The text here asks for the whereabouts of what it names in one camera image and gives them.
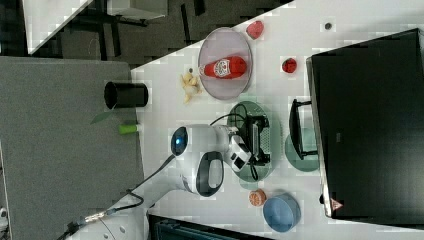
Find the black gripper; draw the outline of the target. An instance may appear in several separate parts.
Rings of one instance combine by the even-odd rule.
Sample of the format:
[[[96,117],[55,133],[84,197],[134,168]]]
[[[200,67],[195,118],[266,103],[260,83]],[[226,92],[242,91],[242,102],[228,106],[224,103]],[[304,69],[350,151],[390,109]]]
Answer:
[[[240,127],[240,134],[248,146],[248,149],[253,154],[253,164],[256,166],[265,166],[270,162],[270,155],[265,154],[261,148],[260,136],[260,134],[268,127],[269,121],[265,115],[247,115]]]

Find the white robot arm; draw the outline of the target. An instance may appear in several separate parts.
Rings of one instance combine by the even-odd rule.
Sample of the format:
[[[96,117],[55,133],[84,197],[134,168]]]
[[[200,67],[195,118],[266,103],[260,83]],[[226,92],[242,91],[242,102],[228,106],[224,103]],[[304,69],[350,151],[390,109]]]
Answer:
[[[109,209],[70,223],[64,240],[147,240],[148,209],[167,193],[210,197],[223,184],[225,166],[243,181],[258,181],[270,161],[260,140],[269,126],[264,116],[233,113],[226,125],[179,127],[171,137],[171,156],[156,172]]]

